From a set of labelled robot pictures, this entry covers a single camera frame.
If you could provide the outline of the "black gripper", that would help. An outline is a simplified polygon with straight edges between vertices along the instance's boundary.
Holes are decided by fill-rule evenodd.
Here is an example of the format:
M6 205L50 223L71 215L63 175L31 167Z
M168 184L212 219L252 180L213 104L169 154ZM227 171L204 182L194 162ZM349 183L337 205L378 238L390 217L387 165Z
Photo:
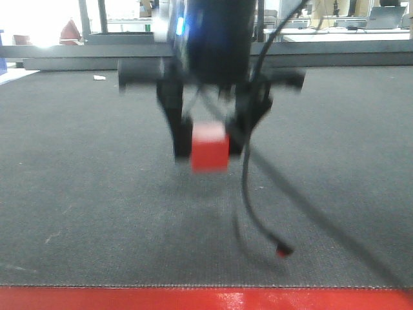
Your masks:
M269 75L258 75L249 80L247 76L230 80L222 74L203 78L185 73L177 63L163 63L162 59L125 59L118 62L119 91L137 84L156 84L157 100L163 109L172 135L175 160L187 160L192 152L193 121L183 114L183 87L195 85L202 91L207 85L215 85L220 92L235 88L236 107L234 115L225 120L229 137L229 155L240 156L258 121L272 106L272 85L286 85L301 90L305 73L298 70L274 70Z

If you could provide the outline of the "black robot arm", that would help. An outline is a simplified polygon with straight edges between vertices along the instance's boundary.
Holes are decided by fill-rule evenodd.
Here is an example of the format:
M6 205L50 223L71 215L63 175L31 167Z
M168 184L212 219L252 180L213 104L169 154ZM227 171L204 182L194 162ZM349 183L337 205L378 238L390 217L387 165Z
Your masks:
M235 111L223 125L229 156L247 149L254 127L272 106L273 84L303 86L305 75L297 70L263 73L270 43L264 44L257 63L250 64L255 9L254 1L169 1L159 9L166 27L154 32L154 37L171 46L172 57L148 62L131 58L118 63L121 92L138 83L156 85L175 158L194 157L195 124L183 112L185 85L199 90L213 85L220 92L234 92Z

